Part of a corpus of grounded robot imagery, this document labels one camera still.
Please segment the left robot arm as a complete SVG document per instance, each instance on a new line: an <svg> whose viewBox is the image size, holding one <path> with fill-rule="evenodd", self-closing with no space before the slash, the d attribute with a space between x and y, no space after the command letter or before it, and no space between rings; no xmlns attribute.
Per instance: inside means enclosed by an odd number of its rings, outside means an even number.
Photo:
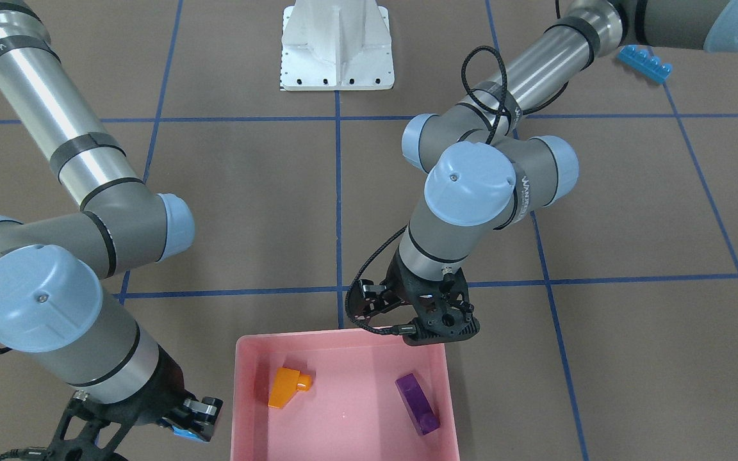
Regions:
<svg viewBox="0 0 738 461"><path fill-rule="evenodd" d="M355 280L345 301L352 321L425 300L450 326L471 320L459 300L462 265L489 229L501 229L567 195L577 155L553 135L515 140L521 118L560 96L580 71L623 45L738 53L738 1L574 1L541 38L442 115L408 122L402 155L427 173L424 193L379 288Z"/></svg>

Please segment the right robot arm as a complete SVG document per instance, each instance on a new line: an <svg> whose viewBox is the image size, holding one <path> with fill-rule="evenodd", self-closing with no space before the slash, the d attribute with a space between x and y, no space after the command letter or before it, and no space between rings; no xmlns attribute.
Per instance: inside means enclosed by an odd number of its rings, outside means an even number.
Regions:
<svg viewBox="0 0 738 461"><path fill-rule="evenodd" d="M190 248L190 208L147 189L23 1L0 1L0 91L78 205L33 223L0 215L0 342L82 392L98 418L210 441L222 401L185 390L181 368L101 283Z"/></svg>

